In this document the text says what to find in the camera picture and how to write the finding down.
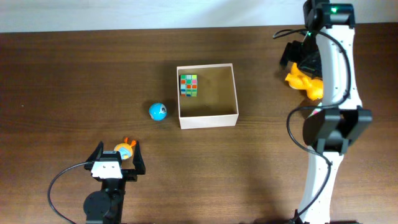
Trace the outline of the pink cardboard box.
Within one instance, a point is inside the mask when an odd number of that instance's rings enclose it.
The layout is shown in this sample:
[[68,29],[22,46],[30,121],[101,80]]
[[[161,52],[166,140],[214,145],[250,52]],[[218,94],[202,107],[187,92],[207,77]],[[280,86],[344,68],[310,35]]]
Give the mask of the pink cardboard box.
[[[182,75],[196,75],[197,96],[183,96]],[[234,126],[239,108],[231,63],[177,67],[178,118],[181,129]]]

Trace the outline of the orange rubber duck toy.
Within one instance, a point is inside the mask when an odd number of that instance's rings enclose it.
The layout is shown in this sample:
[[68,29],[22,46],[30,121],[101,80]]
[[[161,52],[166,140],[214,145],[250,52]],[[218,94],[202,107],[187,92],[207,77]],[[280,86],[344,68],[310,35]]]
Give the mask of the orange rubber duck toy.
[[313,101],[323,98],[323,81],[318,78],[311,78],[298,69],[297,63],[293,63],[285,81],[296,90],[305,90],[307,97]]

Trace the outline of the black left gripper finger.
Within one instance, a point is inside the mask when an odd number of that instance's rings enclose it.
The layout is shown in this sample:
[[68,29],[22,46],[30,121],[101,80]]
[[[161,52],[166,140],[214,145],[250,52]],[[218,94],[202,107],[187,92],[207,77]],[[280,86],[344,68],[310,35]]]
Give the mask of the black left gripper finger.
[[100,141],[96,147],[96,149],[91,153],[91,155],[87,158],[85,164],[85,170],[92,170],[94,162],[99,160],[103,153],[104,143]]
[[140,147],[139,141],[136,142],[136,145],[134,148],[134,157],[133,157],[132,163],[134,165],[137,175],[145,175],[146,174],[146,167],[144,164],[144,160],[142,158],[141,147]]

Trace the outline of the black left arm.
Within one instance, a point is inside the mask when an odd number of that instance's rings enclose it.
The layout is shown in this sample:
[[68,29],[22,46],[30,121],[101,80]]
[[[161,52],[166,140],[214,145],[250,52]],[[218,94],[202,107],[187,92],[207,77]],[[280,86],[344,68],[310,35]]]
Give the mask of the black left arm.
[[139,175],[146,173],[139,141],[128,142],[126,138],[112,151],[105,151],[103,142],[99,142],[87,158],[84,169],[101,182],[101,190],[89,194],[84,201],[85,222],[121,223],[126,183],[135,182]]

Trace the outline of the colourful puzzle cube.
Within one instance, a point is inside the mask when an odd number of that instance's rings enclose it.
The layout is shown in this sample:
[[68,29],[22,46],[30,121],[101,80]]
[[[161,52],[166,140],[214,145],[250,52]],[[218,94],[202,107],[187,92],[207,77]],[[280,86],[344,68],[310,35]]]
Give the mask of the colourful puzzle cube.
[[312,111],[312,113],[310,114],[310,116],[313,116],[313,115],[319,113],[320,111],[321,111],[320,108],[314,109],[314,110]]
[[198,95],[198,75],[180,75],[180,95],[186,97],[197,97]]

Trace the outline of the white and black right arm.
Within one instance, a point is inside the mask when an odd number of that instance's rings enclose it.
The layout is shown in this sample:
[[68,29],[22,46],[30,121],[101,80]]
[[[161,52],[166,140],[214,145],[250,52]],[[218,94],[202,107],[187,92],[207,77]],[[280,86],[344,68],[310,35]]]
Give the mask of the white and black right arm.
[[355,16],[352,4],[307,0],[303,41],[289,42],[280,66],[293,62],[287,76],[297,90],[323,90],[321,104],[303,124],[308,172],[302,201],[289,223],[330,223],[330,204],[338,168],[348,148],[371,124],[356,86],[353,62]]

